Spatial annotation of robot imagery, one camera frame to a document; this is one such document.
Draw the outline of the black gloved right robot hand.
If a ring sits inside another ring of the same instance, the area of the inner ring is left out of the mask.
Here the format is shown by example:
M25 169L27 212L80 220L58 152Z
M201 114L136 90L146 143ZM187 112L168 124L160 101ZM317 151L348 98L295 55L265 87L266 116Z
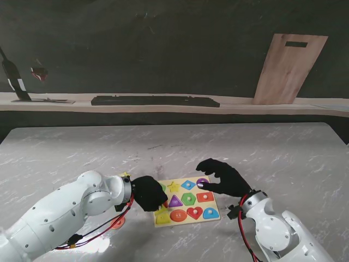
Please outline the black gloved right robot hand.
M214 174L214 177L219 178L219 183L200 183L199 188L216 194L226 194L231 197L242 198L251 191L251 187L240 173L227 163L216 159L206 159L200 162L196 171L201 171L205 175Z

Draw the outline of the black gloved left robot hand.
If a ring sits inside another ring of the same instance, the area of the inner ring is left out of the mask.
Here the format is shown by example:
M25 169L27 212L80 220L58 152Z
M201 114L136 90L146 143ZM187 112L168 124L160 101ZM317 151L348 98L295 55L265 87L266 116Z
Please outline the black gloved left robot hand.
M167 202L162 186L151 176L141 176L131 182L134 199L145 212L155 212Z

